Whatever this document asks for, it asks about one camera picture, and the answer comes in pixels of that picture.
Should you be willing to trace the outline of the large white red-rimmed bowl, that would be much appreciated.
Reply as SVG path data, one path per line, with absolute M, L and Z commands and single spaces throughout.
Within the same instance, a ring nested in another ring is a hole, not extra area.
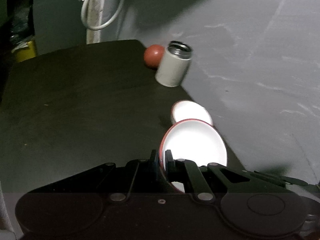
M 185 193 L 183 184 L 166 177 L 166 150 L 171 150 L 174 160 L 191 160 L 199 168 L 207 167 L 210 163 L 227 165 L 225 143 L 213 126 L 197 119 L 187 119 L 175 123 L 169 128 L 161 141 L 158 159 L 161 175 L 169 183 L 169 186 L 179 193 Z

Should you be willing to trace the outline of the small white red-rimmed bowl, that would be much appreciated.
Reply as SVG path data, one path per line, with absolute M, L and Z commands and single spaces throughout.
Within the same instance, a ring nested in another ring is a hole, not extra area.
M 190 100 L 180 100 L 173 104 L 170 111 L 171 123 L 182 120 L 197 119 L 213 126 L 213 120 L 209 112 L 201 105 Z

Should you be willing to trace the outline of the white steel thermos jar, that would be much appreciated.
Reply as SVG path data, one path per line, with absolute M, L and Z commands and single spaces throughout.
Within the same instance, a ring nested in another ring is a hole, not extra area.
M 180 41 L 171 41 L 165 47 L 155 74 L 156 81 L 165 87 L 179 86 L 187 73 L 192 56 L 191 46 Z

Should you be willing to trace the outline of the red round ball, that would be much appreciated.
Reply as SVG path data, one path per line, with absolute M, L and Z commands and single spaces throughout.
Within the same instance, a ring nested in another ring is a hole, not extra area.
M 153 44 L 144 51 L 144 63 L 151 68 L 157 68 L 163 57 L 165 48 L 159 44 Z

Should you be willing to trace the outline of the yellow plastic container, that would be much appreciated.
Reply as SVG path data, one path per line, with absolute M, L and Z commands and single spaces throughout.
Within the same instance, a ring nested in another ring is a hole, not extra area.
M 32 59 L 37 56 L 37 49 L 34 40 L 28 42 L 21 42 L 13 51 L 12 51 L 16 62 L 23 62 L 28 59 Z

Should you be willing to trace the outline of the dark grey cabinet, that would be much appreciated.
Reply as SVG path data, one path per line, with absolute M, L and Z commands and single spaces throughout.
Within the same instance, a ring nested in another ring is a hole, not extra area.
M 86 43 L 80 0 L 34 0 L 33 23 L 39 55 Z

